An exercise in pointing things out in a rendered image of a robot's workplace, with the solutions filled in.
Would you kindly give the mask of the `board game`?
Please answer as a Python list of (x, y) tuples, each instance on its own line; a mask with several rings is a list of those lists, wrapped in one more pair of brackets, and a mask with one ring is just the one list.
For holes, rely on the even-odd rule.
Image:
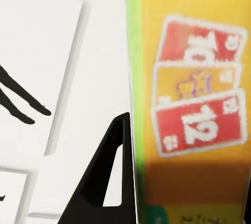
[(137, 224), (245, 224), (251, 0), (125, 0)]

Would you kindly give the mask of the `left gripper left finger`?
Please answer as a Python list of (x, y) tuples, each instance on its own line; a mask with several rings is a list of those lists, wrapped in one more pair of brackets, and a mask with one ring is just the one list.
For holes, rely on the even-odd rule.
[[(116, 151), (121, 145), (121, 204), (103, 206)], [(58, 224), (137, 224), (129, 112), (111, 121)]]

